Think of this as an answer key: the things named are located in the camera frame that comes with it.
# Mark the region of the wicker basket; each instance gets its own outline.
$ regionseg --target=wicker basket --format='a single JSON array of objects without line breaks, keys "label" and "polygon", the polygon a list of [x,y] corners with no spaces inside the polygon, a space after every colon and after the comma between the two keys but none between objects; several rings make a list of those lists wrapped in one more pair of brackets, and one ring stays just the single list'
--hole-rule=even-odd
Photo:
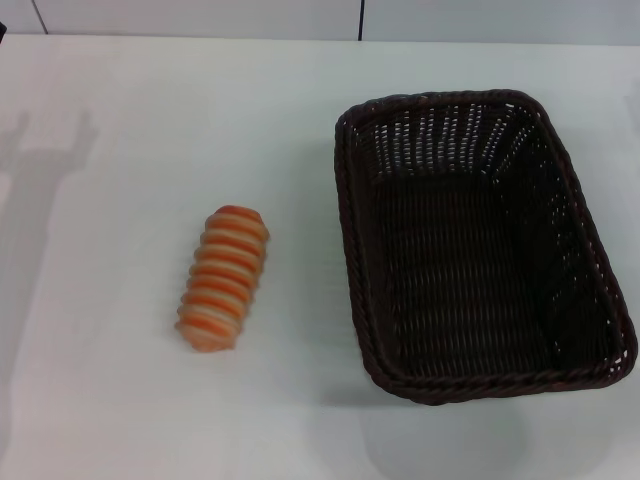
[{"label": "wicker basket", "polygon": [[415,402],[611,385],[637,341],[544,109],[508,90],[373,100],[336,125],[353,322]]}]

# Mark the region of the white wall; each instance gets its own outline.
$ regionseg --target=white wall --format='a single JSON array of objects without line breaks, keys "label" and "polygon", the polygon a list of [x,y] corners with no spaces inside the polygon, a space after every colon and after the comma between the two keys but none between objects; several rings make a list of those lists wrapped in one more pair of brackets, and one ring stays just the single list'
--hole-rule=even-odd
[{"label": "white wall", "polygon": [[366,0],[363,39],[640,45],[640,0]]},{"label": "white wall", "polygon": [[43,33],[30,0],[0,0],[0,22],[9,33]]},{"label": "white wall", "polygon": [[360,14],[360,0],[36,1],[50,33],[355,40]]}]

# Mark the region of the orange striped object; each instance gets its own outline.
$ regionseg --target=orange striped object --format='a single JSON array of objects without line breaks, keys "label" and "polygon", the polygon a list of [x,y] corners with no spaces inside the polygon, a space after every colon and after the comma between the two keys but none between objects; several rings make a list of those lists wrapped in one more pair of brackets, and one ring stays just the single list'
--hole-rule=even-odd
[{"label": "orange striped object", "polygon": [[189,273],[176,328],[193,348],[233,348],[262,272],[269,231],[258,212],[224,206],[211,215]]}]

